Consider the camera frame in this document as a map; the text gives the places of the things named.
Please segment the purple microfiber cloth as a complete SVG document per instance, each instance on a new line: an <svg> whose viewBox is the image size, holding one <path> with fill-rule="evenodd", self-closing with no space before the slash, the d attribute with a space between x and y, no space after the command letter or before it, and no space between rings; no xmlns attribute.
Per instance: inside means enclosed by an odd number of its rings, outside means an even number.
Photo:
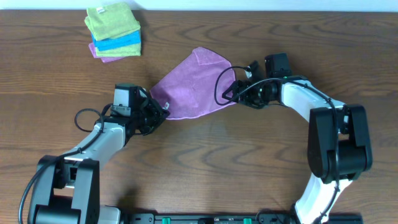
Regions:
<svg viewBox="0 0 398 224"><path fill-rule="evenodd" d="M195 119L225 107L222 93L236 80L231 63L197 47L150 89L151 97L170 112L168 119Z"/></svg>

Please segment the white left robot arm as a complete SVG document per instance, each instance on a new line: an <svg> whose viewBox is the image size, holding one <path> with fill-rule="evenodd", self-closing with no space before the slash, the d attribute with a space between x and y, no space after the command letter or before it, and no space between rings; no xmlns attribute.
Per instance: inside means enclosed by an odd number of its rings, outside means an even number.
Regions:
<svg viewBox="0 0 398 224"><path fill-rule="evenodd" d="M100 170L133 136L153 133L170 113L144 88L125 84L115 86L112 103L94 112L98 119L84 140L40 159L22 195L19 222L29 194L28 223L133 222L120 208L100 204Z"/></svg>

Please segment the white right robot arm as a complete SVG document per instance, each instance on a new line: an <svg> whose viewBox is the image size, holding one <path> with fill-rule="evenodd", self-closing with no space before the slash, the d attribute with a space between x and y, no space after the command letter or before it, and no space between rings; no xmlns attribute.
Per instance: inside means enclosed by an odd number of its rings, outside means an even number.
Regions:
<svg viewBox="0 0 398 224"><path fill-rule="evenodd" d="M258 215L260 223L357 223L359 215L331 216L342 191L373 163L366 110L317 90L301 76L237 80L221 94L224 104L263 109L276 101L308 121L307 160L311 176L288 214Z"/></svg>

